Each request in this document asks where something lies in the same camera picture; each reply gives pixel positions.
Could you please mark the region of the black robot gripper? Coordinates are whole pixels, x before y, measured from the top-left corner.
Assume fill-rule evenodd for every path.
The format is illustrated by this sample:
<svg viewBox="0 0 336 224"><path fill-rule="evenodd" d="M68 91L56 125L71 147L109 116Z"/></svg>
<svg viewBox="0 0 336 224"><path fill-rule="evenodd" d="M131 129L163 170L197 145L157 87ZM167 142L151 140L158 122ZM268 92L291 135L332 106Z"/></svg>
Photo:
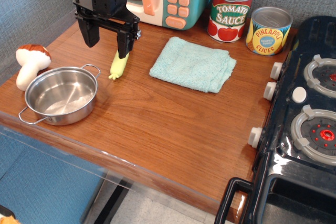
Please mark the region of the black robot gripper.
<svg viewBox="0 0 336 224"><path fill-rule="evenodd" d="M128 0L73 0L76 19L86 45L91 48L100 40L99 28L117 32L119 58L123 59L139 39L139 17L127 7Z"/></svg>

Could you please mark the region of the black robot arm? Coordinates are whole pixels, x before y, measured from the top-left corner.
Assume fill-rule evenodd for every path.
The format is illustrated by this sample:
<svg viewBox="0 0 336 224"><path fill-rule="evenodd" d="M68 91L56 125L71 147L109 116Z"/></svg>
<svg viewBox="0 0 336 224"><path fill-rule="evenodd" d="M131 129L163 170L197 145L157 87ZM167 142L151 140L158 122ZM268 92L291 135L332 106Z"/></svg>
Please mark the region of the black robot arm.
<svg viewBox="0 0 336 224"><path fill-rule="evenodd" d="M78 23L88 47L100 39L100 29L117 35L118 58L125 59L140 38L139 17L127 8L128 0L1 0L1 56L20 42L51 43Z"/></svg>

